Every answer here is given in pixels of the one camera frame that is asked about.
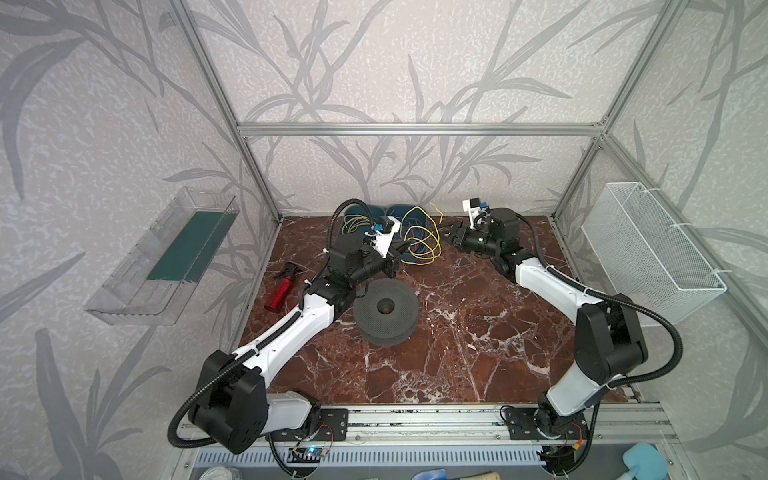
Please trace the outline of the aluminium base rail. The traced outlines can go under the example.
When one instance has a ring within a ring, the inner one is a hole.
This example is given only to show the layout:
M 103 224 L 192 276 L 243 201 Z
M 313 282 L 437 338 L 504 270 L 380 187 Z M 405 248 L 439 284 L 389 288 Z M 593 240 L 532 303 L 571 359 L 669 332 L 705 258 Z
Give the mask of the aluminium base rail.
M 534 425 L 535 406 L 505 409 L 496 404 L 360 404 L 309 407 L 273 407 L 255 426 L 245 414 L 234 420 L 233 432 L 245 435 L 241 453 L 253 444 L 266 443 L 273 433 L 282 443 L 308 437 L 341 446 L 393 445 L 531 445 L 574 444 L 592 437 L 604 444 L 678 444 L 680 439 L 658 403 L 603 404 L 595 425 L 590 410 L 546 433 Z

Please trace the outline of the teal bin with red cables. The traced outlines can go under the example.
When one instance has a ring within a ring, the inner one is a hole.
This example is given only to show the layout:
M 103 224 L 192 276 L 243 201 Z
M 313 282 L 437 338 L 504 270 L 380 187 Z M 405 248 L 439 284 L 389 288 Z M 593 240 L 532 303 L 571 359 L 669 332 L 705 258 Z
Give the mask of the teal bin with red cables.
M 429 217 L 420 206 L 394 204 L 385 209 L 385 214 L 401 222 L 400 236 L 409 242 L 407 252 L 402 255 L 405 264 L 426 265 L 434 259 Z

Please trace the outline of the red spray bottle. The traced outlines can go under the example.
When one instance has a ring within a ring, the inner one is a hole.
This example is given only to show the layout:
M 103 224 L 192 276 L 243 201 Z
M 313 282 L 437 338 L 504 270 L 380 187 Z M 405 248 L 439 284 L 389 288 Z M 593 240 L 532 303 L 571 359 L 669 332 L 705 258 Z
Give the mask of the red spray bottle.
M 286 262 L 284 264 L 283 268 L 275 275 L 278 284 L 264 302 L 265 310 L 273 313 L 281 311 L 296 283 L 297 276 L 301 272 L 302 268 L 293 262 Z

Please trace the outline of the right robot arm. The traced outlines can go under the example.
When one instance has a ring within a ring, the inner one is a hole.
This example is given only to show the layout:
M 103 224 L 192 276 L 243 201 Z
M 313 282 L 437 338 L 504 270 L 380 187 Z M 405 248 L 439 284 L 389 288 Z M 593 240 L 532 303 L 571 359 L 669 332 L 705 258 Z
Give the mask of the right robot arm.
M 500 275 L 544 299 L 575 327 L 574 360 L 562 378 L 534 407 L 502 407 L 501 419 L 510 430 L 560 439 L 585 410 L 597 409 L 608 392 L 664 377 L 678 366 L 683 340 L 669 320 L 626 295 L 609 295 L 562 273 L 545 259 L 538 240 L 523 248 L 520 228 L 531 223 L 527 217 L 478 198 L 465 200 L 462 208 L 468 218 L 451 227 L 446 235 L 450 243 L 459 251 L 486 256 Z M 667 331 L 673 349 L 664 365 L 636 375 L 634 369 L 649 358 L 642 316 Z

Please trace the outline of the teal bin with yellow cables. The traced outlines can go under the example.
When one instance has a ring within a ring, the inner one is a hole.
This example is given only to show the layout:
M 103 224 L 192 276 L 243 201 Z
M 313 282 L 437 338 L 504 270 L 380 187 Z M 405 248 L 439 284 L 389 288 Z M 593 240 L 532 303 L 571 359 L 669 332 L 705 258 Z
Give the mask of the teal bin with yellow cables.
M 364 237 L 370 226 L 371 222 L 365 209 L 358 204 L 352 204 L 343 211 L 339 233 Z

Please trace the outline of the light blue plastic object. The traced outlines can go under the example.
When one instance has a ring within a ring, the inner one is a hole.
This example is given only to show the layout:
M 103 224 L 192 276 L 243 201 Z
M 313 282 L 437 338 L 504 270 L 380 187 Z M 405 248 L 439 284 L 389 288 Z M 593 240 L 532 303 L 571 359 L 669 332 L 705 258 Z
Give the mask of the light blue plastic object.
M 668 475 L 667 461 L 648 443 L 638 443 L 622 456 L 625 471 L 617 480 L 664 480 Z

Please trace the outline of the dark grey foam spool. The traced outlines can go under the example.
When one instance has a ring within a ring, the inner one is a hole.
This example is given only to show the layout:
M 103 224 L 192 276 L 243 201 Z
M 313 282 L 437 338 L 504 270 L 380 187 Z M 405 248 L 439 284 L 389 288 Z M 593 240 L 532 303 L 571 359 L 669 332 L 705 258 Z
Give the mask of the dark grey foam spool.
M 416 329 L 419 300 L 401 280 L 376 279 L 354 301 L 353 316 L 365 340 L 379 347 L 393 347 L 406 341 Z

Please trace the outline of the green circuit board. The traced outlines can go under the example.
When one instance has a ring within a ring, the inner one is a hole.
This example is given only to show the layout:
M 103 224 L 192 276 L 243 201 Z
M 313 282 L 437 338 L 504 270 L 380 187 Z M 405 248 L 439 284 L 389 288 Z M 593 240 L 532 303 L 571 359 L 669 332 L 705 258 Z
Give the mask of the green circuit board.
M 328 457 L 331 449 L 331 444 L 294 446 L 288 449 L 288 455 L 292 463 L 315 464 Z

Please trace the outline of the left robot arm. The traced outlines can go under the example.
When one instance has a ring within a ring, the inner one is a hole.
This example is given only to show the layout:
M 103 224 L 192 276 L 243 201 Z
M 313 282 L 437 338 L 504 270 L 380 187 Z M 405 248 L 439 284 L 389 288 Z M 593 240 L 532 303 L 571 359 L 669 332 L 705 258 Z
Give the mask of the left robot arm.
M 168 442 L 179 449 L 220 444 L 240 454 L 272 432 L 314 432 L 318 401 L 298 392 L 271 394 L 271 382 L 306 343 L 350 308 L 360 285 L 379 273 L 395 278 L 407 248 L 394 232 L 337 237 L 291 311 L 246 345 L 206 358 L 195 392 L 170 421 Z

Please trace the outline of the clear plastic wall shelf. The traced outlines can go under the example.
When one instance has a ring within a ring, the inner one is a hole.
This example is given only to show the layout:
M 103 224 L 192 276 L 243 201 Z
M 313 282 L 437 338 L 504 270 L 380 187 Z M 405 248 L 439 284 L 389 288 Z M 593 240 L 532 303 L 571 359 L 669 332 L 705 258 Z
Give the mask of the clear plastic wall shelf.
M 109 325 L 175 324 L 239 212 L 233 194 L 181 188 L 85 311 Z

